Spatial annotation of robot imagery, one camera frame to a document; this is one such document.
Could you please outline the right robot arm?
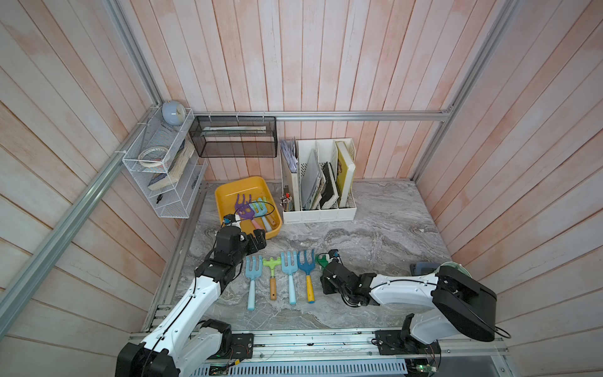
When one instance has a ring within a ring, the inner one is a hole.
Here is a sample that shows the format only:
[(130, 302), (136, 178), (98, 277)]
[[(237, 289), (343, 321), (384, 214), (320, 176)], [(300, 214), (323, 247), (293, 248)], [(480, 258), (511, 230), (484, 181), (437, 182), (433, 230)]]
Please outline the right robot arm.
[(432, 344), (449, 336), (464, 335), (481, 342), (496, 337), (497, 295), (474, 280), (455, 262), (446, 262), (421, 276), (356, 275), (338, 259), (323, 267), (323, 293), (338, 293), (345, 304), (424, 306), (422, 314), (409, 314), (401, 330), (404, 341)]

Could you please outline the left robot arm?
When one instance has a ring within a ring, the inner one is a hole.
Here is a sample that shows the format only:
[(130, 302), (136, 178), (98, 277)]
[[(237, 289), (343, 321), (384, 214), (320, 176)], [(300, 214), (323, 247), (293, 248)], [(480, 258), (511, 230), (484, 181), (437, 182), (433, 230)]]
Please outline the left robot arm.
[(196, 268), (195, 278), (163, 322), (142, 342), (127, 343), (116, 361), (116, 376), (190, 376), (208, 358), (228, 357), (231, 328), (219, 320), (191, 336), (205, 312), (236, 278), (243, 259), (266, 247), (264, 229), (251, 234), (239, 226), (223, 226), (215, 244)]

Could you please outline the blue fork yellow handle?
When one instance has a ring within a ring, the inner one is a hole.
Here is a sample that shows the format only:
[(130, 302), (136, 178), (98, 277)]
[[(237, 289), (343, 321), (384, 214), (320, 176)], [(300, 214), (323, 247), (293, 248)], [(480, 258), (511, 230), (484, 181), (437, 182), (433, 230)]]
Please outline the blue fork yellow handle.
[(312, 285), (311, 273), (316, 268), (315, 251), (299, 251), (297, 254), (298, 268), (306, 275), (306, 295), (308, 303), (315, 303), (315, 294)]

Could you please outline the green rake wooden handle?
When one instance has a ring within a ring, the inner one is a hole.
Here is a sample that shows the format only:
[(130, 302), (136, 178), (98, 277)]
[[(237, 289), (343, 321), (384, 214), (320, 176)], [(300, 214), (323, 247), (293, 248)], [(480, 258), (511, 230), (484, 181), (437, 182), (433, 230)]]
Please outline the green rake wooden handle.
[(273, 257), (270, 257), (269, 259), (262, 260), (262, 265), (264, 267), (268, 267), (270, 270), (269, 293), (270, 293), (270, 299), (272, 301), (276, 301), (276, 299), (277, 299), (276, 267), (281, 264), (282, 264), (281, 257), (278, 257), (276, 259)]

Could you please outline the dark green rake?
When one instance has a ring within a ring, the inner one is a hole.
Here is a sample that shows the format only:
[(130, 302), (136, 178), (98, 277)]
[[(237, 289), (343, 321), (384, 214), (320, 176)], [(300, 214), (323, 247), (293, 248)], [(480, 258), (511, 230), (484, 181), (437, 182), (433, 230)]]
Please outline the dark green rake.
[(329, 264), (330, 261), (331, 261), (331, 257), (329, 256), (328, 253), (320, 253), (316, 257), (316, 262), (322, 269), (324, 269)]

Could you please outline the purple rake pink handle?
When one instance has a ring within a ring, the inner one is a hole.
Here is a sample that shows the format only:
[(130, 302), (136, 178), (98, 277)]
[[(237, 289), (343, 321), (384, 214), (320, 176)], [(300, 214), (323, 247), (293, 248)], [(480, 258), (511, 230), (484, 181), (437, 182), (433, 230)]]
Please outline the purple rake pink handle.
[(251, 196), (247, 197), (245, 194), (238, 194), (235, 202), (236, 214), (240, 216), (240, 219), (249, 220), (256, 229), (263, 229), (263, 227), (256, 221), (256, 213), (251, 207)]

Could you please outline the light blue hand fork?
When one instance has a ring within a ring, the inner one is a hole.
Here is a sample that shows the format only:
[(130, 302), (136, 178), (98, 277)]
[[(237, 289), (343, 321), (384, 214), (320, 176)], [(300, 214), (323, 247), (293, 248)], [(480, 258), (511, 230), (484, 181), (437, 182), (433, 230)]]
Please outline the light blue hand fork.
[(250, 280), (247, 309), (255, 309), (256, 280), (262, 276), (262, 256), (247, 256), (245, 264), (245, 277)]

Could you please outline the yellow storage tray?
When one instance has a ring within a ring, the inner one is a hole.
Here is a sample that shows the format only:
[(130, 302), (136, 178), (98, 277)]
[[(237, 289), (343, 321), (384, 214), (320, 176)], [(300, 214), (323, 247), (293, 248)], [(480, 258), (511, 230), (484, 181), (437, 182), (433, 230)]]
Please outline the yellow storage tray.
[(268, 223), (270, 231), (266, 231), (266, 238), (269, 240), (279, 235), (283, 220), (279, 213), (279, 207), (263, 178), (253, 176), (220, 185), (215, 191), (215, 197), (220, 222), (222, 222), (226, 215), (235, 215), (238, 204), (241, 204), (243, 201), (246, 203), (259, 202), (259, 204), (265, 204), (267, 209), (265, 221), (257, 218), (253, 223), (251, 220), (243, 219), (240, 222), (240, 227), (243, 232), (252, 233), (255, 224), (264, 226)]

